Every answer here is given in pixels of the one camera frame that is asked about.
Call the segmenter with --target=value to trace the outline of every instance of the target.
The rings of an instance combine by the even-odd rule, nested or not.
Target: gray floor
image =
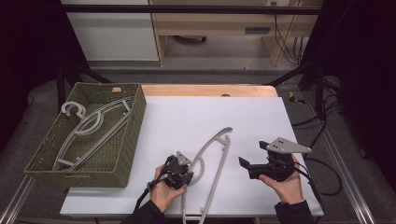
[[[166,51],[163,67],[132,63],[95,63],[97,72],[115,82],[141,83],[214,83],[214,84],[262,84],[285,74],[295,65],[286,60],[278,67],[270,65],[268,55],[259,37],[208,37],[205,43],[194,39],[171,38]],[[296,123],[312,118],[314,115],[309,104],[290,102],[290,90],[296,90],[298,77],[277,88],[284,99],[290,122]],[[30,100],[32,104],[25,111],[20,125],[9,140],[0,157],[0,211],[11,200],[21,183],[23,169],[36,148],[41,143],[57,115],[56,84],[51,81],[34,89]],[[309,102],[312,91],[294,92],[299,100]],[[329,98],[329,103],[336,101]],[[326,129],[347,168],[353,176],[364,201],[376,223],[396,223],[396,194],[386,182],[375,162],[361,158],[359,147],[342,115],[335,111],[328,116]],[[309,146],[318,134],[318,127],[295,130],[300,144]],[[315,158],[332,165],[328,145],[321,135],[313,146],[308,158]],[[310,174],[322,192],[333,192],[337,188],[335,175],[319,163],[306,162]],[[27,198],[18,219],[50,218],[59,220],[79,220],[62,217],[59,211],[64,201],[64,189],[47,187],[36,182]],[[320,223],[361,223],[356,215],[346,190],[336,196],[322,196],[326,214]],[[262,223],[276,223],[268,217]]]

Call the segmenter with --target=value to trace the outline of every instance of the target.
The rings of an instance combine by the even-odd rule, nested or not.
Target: woven basket
[[[71,113],[60,113],[45,139],[38,147],[24,172],[55,187],[124,188],[128,185],[134,152],[146,109],[146,99],[139,84],[77,83],[67,101],[77,102],[90,115],[95,109],[113,101],[134,96],[128,122],[76,171],[52,171],[53,163],[67,136],[80,119]],[[88,151],[123,116],[119,107],[105,114],[100,129],[93,134],[77,137],[64,155],[64,160],[76,161]]]

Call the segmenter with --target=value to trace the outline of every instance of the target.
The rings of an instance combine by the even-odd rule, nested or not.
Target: white tabletop
[[[264,164],[267,152],[259,141],[279,136],[296,142],[289,117],[279,97],[149,96],[129,184],[125,189],[71,188],[61,210],[72,217],[126,217],[154,177],[155,168],[168,156],[183,153],[191,161],[214,134],[226,127],[230,149],[208,211],[209,217],[257,217],[274,215],[279,202],[275,192],[260,180],[248,177],[238,157]],[[200,214],[205,206],[222,156],[221,144],[212,144],[203,154],[205,173],[186,192],[186,212]],[[301,154],[295,154],[304,165]],[[304,196],[314,216],[323,216],[307,180],[302,176]],[[181,197],[166,211],[180,216]]]

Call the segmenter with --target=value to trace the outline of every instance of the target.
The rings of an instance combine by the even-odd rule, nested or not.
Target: floor
[[[296,65],[282,60],[273,67],[259,37],[211,37],[206,42],[181,37],[170,38],[163,66],[154,63],[92,63],[98,73],[115,82],[141,83],[213,83],[213,84],[255,84],[261,85],[286,74]],[[294,77],[277,87],[292,124],[315,116],[312,110],[313,91],[298,91]],[[290,100],[290,91],[294,101]],[[337,105],[332,90],[325,91],[327,106]],[[57,115],[56,83],[51,81],[30,93],[31,105],[26,110],[20,125],[9,140],[0,157],[0,210],[4,211],[13,193],[21,183],[23,169],[30,160],[45,133]],[[328,111],[326,128],[315,141],[323,124],[320,120],[294,129],[300,144],[310,146],[313,153],[308,156],[337,170],[334,150],[340,154],[352,183],[335,196],[322,196],[326,207],[325,216],[319,223],[396,223],[396,195],[387,185],[374,161],[362,159],[358,143],[342,116],[342,108],[331,107]],[[316,180],[321,192],[332,193],[338,188],[336,175],[331,169],[316,161],[306,161],[308,170]],[[349,187],[357,187],[358,192]],[[18,215],[18,223],[94,223],[91,219],[71,219],[59,215],[64,201],[64,189],[50,188],[36,182]],[[364,202],[361,209],[368,209],[369,216],[360,216],[356,203]],[[101,223],[117,223],[106,219]],[[262,219],[261,223],[276,223],[273,217]]]

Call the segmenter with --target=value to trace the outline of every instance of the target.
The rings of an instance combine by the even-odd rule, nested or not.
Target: hand
[[[294,156],[292,157],[294,162],[298,162]],[[296,171],[282,182],[276,182],[266,175],[260,175],[259,179],[276,192],[282,203],[294,204],[304,200],[300,174]]]
[[[157,169],[155,170],[154,179],[156,179],[158,175],[160,175],[162,169],[163,165],[157,167]],[[183,185],[180,189],[171,189],[165,184],[164,181],[160,181],[151,191],[150,199],[163,213],[172,204],[173,200],[177,196],[184,194],[186,190],[187,185]]]

